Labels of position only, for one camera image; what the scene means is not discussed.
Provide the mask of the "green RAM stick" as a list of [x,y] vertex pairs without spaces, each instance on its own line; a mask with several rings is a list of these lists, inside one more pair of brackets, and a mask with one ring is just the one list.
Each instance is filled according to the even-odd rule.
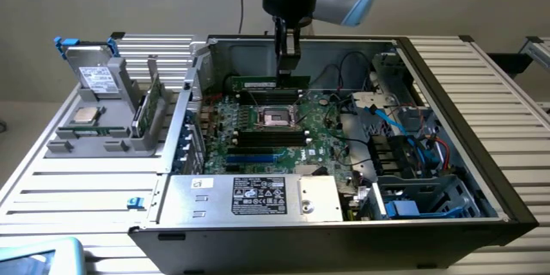
[[77,137],[105,137],[109,136],[112,127],[73,127],[72,132]]
[[231,78],[231,90],[278,90],[306,89],[310,84],[310,76],[290,76],[283,79],[270,76],[244,76]]

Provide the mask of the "black RAM slot bank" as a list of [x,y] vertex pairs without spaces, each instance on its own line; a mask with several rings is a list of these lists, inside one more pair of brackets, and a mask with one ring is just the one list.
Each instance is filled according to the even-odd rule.
[[240,105],[291,105],[299,98],[295,91],[240,91],[238,94]]
[[238,147],[302,147],[304,131],[239,131],[232,140]]

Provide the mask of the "green motherboard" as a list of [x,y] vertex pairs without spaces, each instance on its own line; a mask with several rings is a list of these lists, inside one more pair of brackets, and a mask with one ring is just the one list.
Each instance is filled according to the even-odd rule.
[[[202,108],[200,125],[204,136],[206,175],[295,174],[298,165],[318,165],[335,178],[343,194],[355,191],[348,142],[344,139],[339,113],[348,110],[350,100],[332,91],[298,90],[294,104],[294,128],[264,128],[256,123],[258,105],[240,105],[239,92],[219,95]],[[239,131],[304,131],[302,147],[238,147],[232,140]],[[227,163],[228,156],[275,155],[274,163]]]

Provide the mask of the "blue expansion slot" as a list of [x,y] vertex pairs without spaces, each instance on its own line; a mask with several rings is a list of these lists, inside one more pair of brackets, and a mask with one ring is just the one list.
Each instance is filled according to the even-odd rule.
[[259,163],[274,163],[276,161],[275,155],[251,155],[251,156],[228,156],[226,158],[227,163],[235,164],[259,164]]

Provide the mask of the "green graphics card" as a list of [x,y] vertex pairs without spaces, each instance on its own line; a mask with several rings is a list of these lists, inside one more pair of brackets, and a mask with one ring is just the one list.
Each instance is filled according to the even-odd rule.
[[142,138],[151,129],[156,114],[158,102],[163,94],[163,85],[158,73],[158,56],[150,55],[147,59],[148,72],[151,76],[151,86],[142,97],[139,109],[133,115],[131,123],[131,137]]

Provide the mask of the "black case fan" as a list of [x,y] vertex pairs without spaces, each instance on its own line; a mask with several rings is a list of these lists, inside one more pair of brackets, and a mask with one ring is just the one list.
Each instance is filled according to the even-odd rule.
[[402,179],[430,177],[421,151],[414,150],[404,136],[372,135],[368,151],[376,176],[395,176]]

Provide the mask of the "silver power supply unit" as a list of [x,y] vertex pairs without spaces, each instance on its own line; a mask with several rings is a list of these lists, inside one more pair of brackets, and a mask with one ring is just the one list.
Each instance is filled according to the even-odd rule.
[[162,224],[218,227],[343,220],[332,176],[178,175],[160,212]]

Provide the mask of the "silver CPU chip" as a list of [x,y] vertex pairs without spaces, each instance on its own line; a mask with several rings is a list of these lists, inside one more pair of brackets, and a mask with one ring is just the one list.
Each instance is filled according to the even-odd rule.
[[96,126],[103,107],[80,107],[72,117],[69,124],[72,126]]

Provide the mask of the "black box beside table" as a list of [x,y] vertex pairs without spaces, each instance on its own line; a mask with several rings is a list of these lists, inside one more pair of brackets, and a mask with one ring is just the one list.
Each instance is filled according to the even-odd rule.
[[511,79],[525,72],[533,62],[526,53],[489,53],[489,57]]

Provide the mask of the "grey parts rack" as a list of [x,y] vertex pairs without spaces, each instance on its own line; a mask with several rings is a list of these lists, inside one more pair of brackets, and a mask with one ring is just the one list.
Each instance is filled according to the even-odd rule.
[[[127,73],[127,62],[121,57],[111,58],[107,67],[117,83],[119,92],[95,95],[79,82],[76,105],[69,109],[67,119],[55,129],[56,137],[47,143],[47,157],[49,158],[148,157],[155,153],[172,93],[162,83],[163,94],[158,102],[151,129],[142,138],[132,138],[133,115],[151,84],[146,90],[140,89],[139,83]],[[72,128],[84,126],[69,124],[73,114],[80,107],[95,106],[103,107],[103,114],[97,125],[87,127],[112,127],[113,129],[105,137],[77,137]]]

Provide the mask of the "blue disk caddy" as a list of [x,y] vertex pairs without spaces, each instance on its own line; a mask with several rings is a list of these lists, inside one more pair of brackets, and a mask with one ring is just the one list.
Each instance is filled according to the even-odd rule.
[[417,218],[421,216],[415,201],[395,200],[384,204],[386,213],[390,218]]

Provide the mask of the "grey metal disk bay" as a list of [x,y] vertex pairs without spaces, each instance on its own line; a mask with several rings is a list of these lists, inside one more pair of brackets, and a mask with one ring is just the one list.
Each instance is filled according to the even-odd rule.
[[395,200],[413,200],[417,203],[419,217],[390,218],[387,216],[392,220],[477,218],[482,216],[474,197],[457,176],[414,179],[380,176],[378,188],[383,206]]

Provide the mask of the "teal framed object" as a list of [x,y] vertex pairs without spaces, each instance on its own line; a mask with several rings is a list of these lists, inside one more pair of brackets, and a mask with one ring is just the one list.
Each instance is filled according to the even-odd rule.
[[0,275],[87,275],[80,241],[65,237],[0,248]]

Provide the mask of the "CPU socket metal frame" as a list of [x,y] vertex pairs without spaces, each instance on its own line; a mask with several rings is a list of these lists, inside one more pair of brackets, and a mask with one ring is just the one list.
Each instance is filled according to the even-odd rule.
[[294,128],[296,108],[292,105],[260,106],[256,109],[256,125],[264,128]]

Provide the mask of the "hard disk blue bracket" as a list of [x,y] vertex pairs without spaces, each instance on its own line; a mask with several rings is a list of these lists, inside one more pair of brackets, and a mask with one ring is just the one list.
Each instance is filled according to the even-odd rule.
[[55,37],[53,42],[83,87],[95,95],[116,94],[117,83],[107,67],[111,58],[119,57],[115,40],[109,38],[107,41],[97,42]]

